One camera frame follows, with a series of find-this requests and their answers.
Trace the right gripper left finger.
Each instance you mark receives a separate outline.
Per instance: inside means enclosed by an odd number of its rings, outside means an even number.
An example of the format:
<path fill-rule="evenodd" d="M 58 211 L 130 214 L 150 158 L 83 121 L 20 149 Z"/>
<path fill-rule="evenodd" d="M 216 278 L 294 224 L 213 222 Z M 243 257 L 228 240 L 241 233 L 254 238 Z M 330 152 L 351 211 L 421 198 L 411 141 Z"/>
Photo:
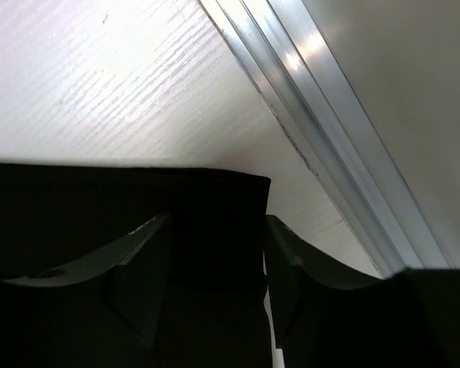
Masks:
<path fill-rule="evenodd" d="M 170 216 L 161 213 L 140 227 L 74 261 L 37 277 L 0 278 L 28 290 L 73 288 L 106 276 L 107 306 L 145 347 L 155 341 L 169 269 Z"/>

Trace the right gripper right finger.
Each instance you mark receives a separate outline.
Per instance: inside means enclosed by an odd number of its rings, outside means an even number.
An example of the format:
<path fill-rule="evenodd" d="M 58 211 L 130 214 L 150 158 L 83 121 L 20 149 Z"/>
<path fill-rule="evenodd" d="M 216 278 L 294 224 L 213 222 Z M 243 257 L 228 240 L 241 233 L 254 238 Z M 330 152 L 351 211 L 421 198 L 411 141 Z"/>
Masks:
<path fill-rule="evenodd" d="M 280 349 L 383 349 L 375 305 L 385 281 L 308 244 L 278 217 L 266 218 L 264 259 Z"/>

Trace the black skirt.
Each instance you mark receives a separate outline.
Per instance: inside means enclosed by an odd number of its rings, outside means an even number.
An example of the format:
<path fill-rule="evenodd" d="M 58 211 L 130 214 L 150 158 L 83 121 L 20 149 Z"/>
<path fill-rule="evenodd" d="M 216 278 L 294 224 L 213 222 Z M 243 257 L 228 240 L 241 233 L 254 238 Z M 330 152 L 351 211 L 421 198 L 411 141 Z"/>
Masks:
<path fill-rule="evenodd" d="M 263 237 L 269 178 L 221 169 L 0 163 L 0 278 L 37 277 L 169 214 L 151 347 L 104 297 L 0 284 L 0 367 L 270 367 Z"/>

